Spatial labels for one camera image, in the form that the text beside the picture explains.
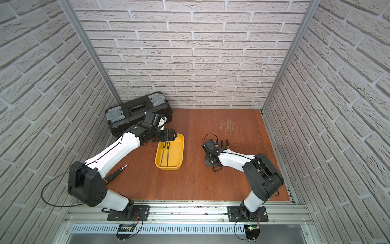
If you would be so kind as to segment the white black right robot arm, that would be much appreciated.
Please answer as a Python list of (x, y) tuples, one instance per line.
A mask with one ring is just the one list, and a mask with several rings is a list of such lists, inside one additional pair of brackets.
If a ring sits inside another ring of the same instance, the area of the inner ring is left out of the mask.
[(284, 184), (284, 178), (269, 158), (259, 153), (244, 155), (226, 147), (218, 147), (217, 141), (209, 140), (202, 145), (206, 153), (205, 164), (211, 167), (230, 167), (245, 174), (251, 188), (249, 195), (240, 204), (240, 214), (251, 220), (257, 211)]

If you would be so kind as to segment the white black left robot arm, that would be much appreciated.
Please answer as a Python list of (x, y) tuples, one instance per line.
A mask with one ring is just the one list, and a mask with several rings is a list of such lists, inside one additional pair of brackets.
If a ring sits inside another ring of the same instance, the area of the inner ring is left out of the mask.
[(125, 130), (120, 139), (98, 155), (70, 167), (68, 193), (90, 207), (125, 211), (130, 199), (107, 188), (104, 179), (126, 155), (148, 142), (174, 141), (177, 133), (165, 128), (165, 117), (147, 112), (142, 121)]

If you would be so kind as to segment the yellow plastic storage tray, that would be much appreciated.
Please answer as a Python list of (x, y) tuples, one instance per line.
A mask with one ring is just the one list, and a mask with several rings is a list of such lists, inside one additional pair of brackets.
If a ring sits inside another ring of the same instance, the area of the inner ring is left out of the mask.
[(161, 170), (178, 170), (182, 166), (183, 155), (184, 155), (184, 136), (182, 134), (178, 134), (177, 138), (174, 141), (170, 141), (170, 152), (169, 152), (169, 166), (166, 167), (167, 160), (167, 150), (165, 149), (164, 159), (162, 166), (160, 166), (161, 160), (161, 149), (163, 147), (164, 142), (159, 142), (157, 146), (157, 152), (155, 156), (155, 165)]

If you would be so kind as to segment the black plastic toolbox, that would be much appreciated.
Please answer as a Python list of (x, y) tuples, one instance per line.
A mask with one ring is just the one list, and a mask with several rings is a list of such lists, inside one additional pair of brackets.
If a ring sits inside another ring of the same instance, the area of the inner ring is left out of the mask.
[(112, 136), (120, 137), (130, 126), (142, 121), (146, 112), (158, 113), (172, 121), (173, 110), (160, 91), (111, 107), (105, 111)]

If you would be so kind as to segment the right controller circuit board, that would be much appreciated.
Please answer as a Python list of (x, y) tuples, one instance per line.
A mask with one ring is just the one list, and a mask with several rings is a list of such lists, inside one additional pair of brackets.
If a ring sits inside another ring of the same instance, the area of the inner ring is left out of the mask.
[(245, 237), (248, 241), (256, 241), (260, 235), (259, 225), (244, 225)]

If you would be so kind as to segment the controller circuit board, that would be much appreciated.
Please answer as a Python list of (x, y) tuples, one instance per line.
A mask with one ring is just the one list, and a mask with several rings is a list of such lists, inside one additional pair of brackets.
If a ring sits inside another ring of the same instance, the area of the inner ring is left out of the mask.
[(245, 237), (248, 241), (256, 241), (260, 235), (259, 225), (244, 225)]
[(130, 239), (132, 236), (138, 233), (137, 227), (131, 224), (120, 224), (116, 237), (118, 238), (119, 241), (125, 241)]

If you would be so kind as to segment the left controller circuit board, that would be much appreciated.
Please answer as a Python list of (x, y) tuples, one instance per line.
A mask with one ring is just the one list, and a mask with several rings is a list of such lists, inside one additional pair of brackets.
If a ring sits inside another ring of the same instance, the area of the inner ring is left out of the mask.
[(138, 233), (137, 227), (131, 224), (120, 224), (116, 237), (118, 238), (119, 241), (125, 241), (130, 239), (132, 236)]

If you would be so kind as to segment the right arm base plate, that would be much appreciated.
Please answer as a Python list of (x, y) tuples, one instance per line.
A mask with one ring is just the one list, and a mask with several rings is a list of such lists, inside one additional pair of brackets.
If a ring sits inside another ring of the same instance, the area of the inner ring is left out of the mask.
[(247, 222), (268, 222), (268, 213), (263, 204), (254, 212), (251, 212), (245, 205), (244, 201), (240, 205), (230, 205), (227, 207), (229, 222), (247, 221)]

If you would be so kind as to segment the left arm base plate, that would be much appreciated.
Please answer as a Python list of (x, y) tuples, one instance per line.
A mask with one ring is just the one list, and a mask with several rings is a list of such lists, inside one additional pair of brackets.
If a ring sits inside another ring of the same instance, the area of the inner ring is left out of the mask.
[(110, 210), (107, 221), (147, 221), (151, 206), (130, 202), (124, 211)]

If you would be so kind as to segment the aluminium front rail frame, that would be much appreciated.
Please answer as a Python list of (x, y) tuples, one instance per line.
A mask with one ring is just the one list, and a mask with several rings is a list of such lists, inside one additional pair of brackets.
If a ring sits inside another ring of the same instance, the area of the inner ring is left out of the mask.
[[(244, 239), (244, 225), (259, 225), (258, 243), (288, 242), (318, 244), (319, 233), (305, 205), (295, 202), (269, 201), (264, 204), (268, 222), (229, 222), (227, 207), (239, 205), (237, 201), (168, 201), (137, 200), (135, 205), (150, 205), (147, 221), (107, 221), (108, 211), (88, 206), (69, 209), (60, 226), (54, 243), (69, 243), (76, 235), (96, 243), (106, 234), (115, 243), (127, 243), (142, 235), (231, 235), (234, 241)], [(125, 241), (116, 237), (120, 224), (137, 227), (138, 233)]]

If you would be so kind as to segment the aluminium left corner post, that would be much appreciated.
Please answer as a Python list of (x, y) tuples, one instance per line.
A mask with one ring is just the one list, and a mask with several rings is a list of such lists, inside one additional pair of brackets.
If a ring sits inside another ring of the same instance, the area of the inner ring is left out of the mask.
[(71, 2), (68, 0), (59, 0), (58, 1), (61, 8), (63, 9), (65, 15), (67, 16), (68, 20), (70, 21), (71, 25), (74, 28), (74, 31), (78, 35), (81, 43), (83, 44), (84, 48), (86, 49), (88, 55), (90, 56), (92, 62), (94, 63), (96, 69), (100, 73), (104, 83), (106, 84), (108, 90), (110, 91), (112, 97), (115, 99), (117, 104), (121, 104), (122, 100), (115, 89), (109, 74), (107, 73), (106, 69), (103, 66), (102, 61), (99, 58), (98, 53), (96, 52), (90, 38), (87, 35), (86, 30), (82, 26), (81, 21), (79, 20), (75, 10), (73, 9)]

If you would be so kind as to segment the aluminium corner post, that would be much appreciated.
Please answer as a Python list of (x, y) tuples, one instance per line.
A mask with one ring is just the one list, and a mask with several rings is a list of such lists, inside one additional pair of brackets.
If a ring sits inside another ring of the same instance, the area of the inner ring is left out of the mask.
[(305, 35), (308, 27), (310, 26), (310, 23), (315, 15), (319, 5), (320, 5), (320, 3), (321, 3), (321, 0), (314, 0), (314, 1), (310, 2), (308, 9), (303, 17), (303, 20), (302, 20), (301, 24), (299, 25), (299, 28), (294, 36), (294, 39), (291, 43), (291, 46), (288, 49), (288, 52), (286, 54), (286, 57), (285, 57), (282, 65), (281, 65), (281, 68), (276, 76), (276, 79), (271, 87), (271, 90), (270, 90), (270, 92), (269, 92), (269, 94), (268, 94), (268, 96), (267, 96), (267, 98), (266, 98), (266, 100), (261, 108), (261, 113), (264, 113), (265, 110), (267, 109), (267, 107), (269, 106), (271, 99), (272, 99), (273, 95), (275, 94), (276, 89), (277, 89), (277, 87), (282, 79), (282, 75), (287, 70), (287, 67), (290, 64), (290, 62), (292, 61), (295, 52), (299, 48), (299, 45), (302, 42), (303, 36)]
[(107, 73), (106, 69), (103, 66), (102, 61), (99, 58), (98, 53), (96, 52), (90, 38), (87, 35), (86, 30), (82, 26), (81, 21), (79, 20), (75, 10), (73, 9), (71, 2), (68, 0), (59, 0), (58, 1), (61, 8), (63, 9), (65, 15), (67, 16), (68, 20), (70, 21), (71, 25), (74, 28), (74, 31), (78, 35), (81, 43), (83, 44), (84, 48), (86, 49), (88, 55), (90, 56), (92, 62), (94, 63), (96, 69), (100, 73), (104, 83), (106, 84), (108, 90), (110, 91), (112, 97), (115, 99), (117, 104), (121, 104), (122, 100), (115, 89), (109, 74)]

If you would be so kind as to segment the aluminium right corner post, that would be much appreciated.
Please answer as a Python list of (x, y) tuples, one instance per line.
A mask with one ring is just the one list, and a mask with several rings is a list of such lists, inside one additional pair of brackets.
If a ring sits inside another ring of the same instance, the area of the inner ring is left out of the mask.
[(273, 95), (275, 94), (276, 89), (277, 89), (277, 87), (282, 79), (282, 75), (287, 70), (287, 67), (290, 64), (290, 62), (292, 61), (295, 52), (299, 48), (299, 45), (302, 42), (303, 36), (305, 35), (308, 27), (310, 26), (310, 23), (315, 15), (319, 5), (320, 5), (320, 3), (321, 3), (321, 0), (314, 0), (314, 1), (310, 2), (308, 9), (303, 17), (303, 20), (302, 20), (301, 24), (299, 25), (299, 28), (294, 36), (294, 39), (291, 43), (291, 46), (288, 49), (288, 52), (286, 54), (286, 57), (285, 57), (282, 65), (281, 65), (281, 68), (276, 76), (276, 79), (271, 87), (271, 90), (270, 90), (270, 92), (269, 92), (269, 94), (268, 94), (268, 96), (267, 96), (267, 98), (266, 98), (266, 100), (261, 108), (261, 113), (264, 113), (265, 110), (267, 109), (267, 107), (269, 106), (271, 99), (272, 99)]

